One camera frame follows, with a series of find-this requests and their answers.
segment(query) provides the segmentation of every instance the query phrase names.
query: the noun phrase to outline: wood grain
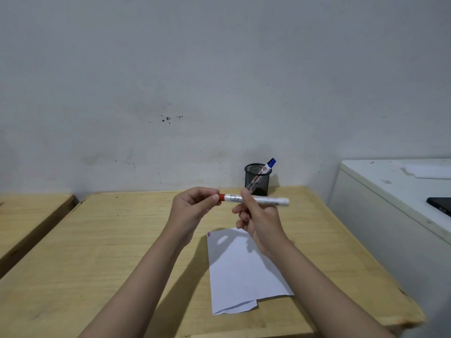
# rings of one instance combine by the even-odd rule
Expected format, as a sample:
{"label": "wood grain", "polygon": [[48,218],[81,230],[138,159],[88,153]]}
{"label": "wood grain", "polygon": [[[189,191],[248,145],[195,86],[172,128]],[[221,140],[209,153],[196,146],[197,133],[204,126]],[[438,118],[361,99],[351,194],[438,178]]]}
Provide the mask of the wood grain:
{"label": "wood grain", "polygon": [[[237,193],[239,190],[222,190]],[[88,197],[0,280],[0,336],[76,337],[113,296],[164,227],[176,192]],[[306,187],[279,187],[288,237],[332,281],[392,330],[425,320],[420,308]],[[291,297],[233,315],[211,313],[206,233],[234,227],[233,204],[201,221],[178,258],[146,337],[311,336]]]}
{"label": "wood grain", "polygon": [[0,195],[0,278],[77,202],[71,194]]}

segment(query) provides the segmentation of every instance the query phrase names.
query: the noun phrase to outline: person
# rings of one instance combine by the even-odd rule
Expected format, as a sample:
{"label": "person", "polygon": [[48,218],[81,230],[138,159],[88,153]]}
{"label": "person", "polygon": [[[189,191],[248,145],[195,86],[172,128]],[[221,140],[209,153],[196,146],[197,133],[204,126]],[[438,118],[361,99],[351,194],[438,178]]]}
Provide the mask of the person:
{"label": "person", "polygon": [[[279,269],[316,328],[326,338],[393,337],[344,294],[287,238],[276,207],[262,207],[248,190],[232,209],[237,228]],[[176,195],[166,226],[125,283],[79,335],[81,338],[142,337],[178,255],[200,220],[220,205],[219,190],[195,187]]]}

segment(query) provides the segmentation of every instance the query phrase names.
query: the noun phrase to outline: marker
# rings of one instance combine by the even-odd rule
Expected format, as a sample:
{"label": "marker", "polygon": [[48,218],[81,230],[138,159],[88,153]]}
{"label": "marker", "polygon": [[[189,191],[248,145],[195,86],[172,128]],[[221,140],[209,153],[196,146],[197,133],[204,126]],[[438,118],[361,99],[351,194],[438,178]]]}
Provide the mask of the marker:
{"label": "marker", "polygon": [[[288,206],[290,200],[288,198],[271,198],[263,196],[252,196],[258,204],[275,205],[275,206]],[[231,201],[232,203],[243,203],[243,197],[240,195],[227,195],[224,193],[219,194],[220,201]]]}
{"label": "marker", "polygon": [[249,183],[247,189],[249,190],[250,193],[254,192],[255,189],[257,188],[257,184],[258,181],[260,180],[260,178],[262,177],[261,174],[267,174],[269,173],[269,171],[272,169],[272,167],[274,166],[274,164],[276,163],[276,160],[274,158],[272,158],[271,160],[268,161],[268,163],[266,165],[264,165],[262,167],[262,169],[260,170],[260,172],[258,172],[259,175],[256,175],[251,182]]}

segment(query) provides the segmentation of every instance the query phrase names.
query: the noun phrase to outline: forearm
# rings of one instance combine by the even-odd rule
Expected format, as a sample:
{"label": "forearm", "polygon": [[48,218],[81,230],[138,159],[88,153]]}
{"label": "forearm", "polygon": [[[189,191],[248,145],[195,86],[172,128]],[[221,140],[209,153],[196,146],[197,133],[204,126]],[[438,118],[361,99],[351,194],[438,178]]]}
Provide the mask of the forearm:
{"label": "forearm", "polygon": [[271,259],[325,337],[393,337],[293,244],[279,245]]}
{"label": "forearm", "polygon": [[163,232],[80,337],[142,337],[179,253],[180,239]]}

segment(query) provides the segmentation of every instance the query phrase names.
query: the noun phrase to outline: pen holder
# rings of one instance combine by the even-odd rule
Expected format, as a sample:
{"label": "pen holder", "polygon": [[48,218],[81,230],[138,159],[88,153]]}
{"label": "pen holder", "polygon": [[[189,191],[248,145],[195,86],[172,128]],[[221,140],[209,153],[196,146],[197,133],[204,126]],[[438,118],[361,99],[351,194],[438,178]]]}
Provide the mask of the pen holder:
{"label": "pen holder", "polygon": [[254,190],[251,193],[255,196],[268,195],[269,175],[272,170],[269,170],[269,173],[266,174],[259,174],[263,166],[265,164],[249,164],[245,167],[245,187],[247,189],[253,187]]}

